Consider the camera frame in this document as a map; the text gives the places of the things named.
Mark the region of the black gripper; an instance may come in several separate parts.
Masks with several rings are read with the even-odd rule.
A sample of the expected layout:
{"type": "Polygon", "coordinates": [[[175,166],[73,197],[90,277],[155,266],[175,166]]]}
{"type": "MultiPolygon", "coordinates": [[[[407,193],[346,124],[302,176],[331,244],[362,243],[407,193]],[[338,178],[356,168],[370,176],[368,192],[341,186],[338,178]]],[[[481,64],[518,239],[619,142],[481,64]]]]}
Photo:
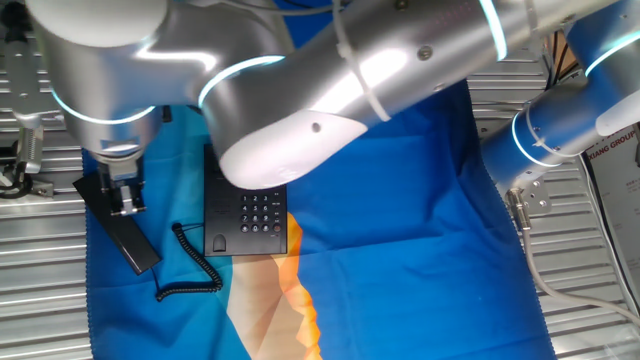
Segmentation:
{"type": "Polygon", "coordinates": [[[145,184],[143,155],[114,157],[95,154],[94,158],[97,160],[102,194],[109,205],[110,214],[130,216],[144,212],[146,206],[142,197],[142,187],[145,184]]]}

